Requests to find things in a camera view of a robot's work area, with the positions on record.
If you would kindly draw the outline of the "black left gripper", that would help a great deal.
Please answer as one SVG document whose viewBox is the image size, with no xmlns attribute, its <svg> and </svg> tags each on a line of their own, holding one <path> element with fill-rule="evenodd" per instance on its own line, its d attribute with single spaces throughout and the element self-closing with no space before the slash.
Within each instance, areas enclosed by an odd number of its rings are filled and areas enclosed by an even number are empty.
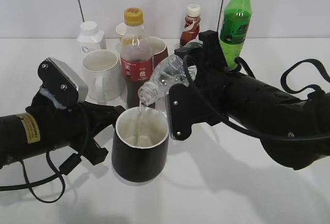
<svg viewBox="0 0 330 224">
<path fill-rule="evenodd" d="M 25 111 L 36 120 L 41 140 L 27 145 L 26 154 L 32 157 L 69 146 L 92 165 L 98 165 L 104 162 L 108 150 L 97 144 L 94 137 L 108 126 L 115 125 L 125 110 L 123 106 L 97 105 L 87 101 L 60 110 L 37 93 Z"/>
</svg>

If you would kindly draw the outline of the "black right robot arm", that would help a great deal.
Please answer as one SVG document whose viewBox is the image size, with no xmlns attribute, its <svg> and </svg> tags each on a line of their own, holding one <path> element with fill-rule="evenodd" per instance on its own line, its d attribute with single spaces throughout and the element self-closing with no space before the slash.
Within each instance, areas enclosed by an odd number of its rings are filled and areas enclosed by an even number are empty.
<svg viewBox="0 0 330 224">
<path fill-rule="evenodd" d="M 197 123 L 224 123 L 260 140 L 278 164 L 295 170 L 329 155 L 329 94 L 312 84 L 305 100 L 280 79 L 278 89 L 257 80 L 242 58 L 231 69 L 218 34 L 208 30 L 175 50 L 188 84 L 170 87 L 168 119 L 171 135 L 183 141 Z"/>
</svg>

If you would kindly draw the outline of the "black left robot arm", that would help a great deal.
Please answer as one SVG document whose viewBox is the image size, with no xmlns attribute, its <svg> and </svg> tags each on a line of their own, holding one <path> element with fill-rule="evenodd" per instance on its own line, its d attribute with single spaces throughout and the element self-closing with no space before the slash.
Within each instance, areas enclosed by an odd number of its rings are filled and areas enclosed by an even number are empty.
<svg viewBox="0 0 330 224">
<path fill-rule="evenodd" d="M 24 113 L 1 117 L 1 166 L 67 146 L 92 165 L 99 164 L 108 151 L 94 138 L 114 126 L 124 110 L 87 101 L 61 110 L 37 93 Z"/>
</svg>

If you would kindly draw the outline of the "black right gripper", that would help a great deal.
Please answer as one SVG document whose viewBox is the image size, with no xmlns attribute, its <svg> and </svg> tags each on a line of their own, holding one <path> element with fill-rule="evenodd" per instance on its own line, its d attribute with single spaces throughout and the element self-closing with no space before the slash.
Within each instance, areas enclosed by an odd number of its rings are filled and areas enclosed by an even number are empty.
<svg viewBox="0 0 330 224">
<path fill-rule="evenodd" d="M 185 75 L 190 90 L 191 125 L 207 123 L 214 126 L 228 123 L 229 118 L 220 108 L 223 89 L 227 83 L 228 70 L 218 33 L 213 30 L 200 32 L 199 41 L 189 42 L 176 49 L 174 54 L 183 60 Z"/>
</svg>

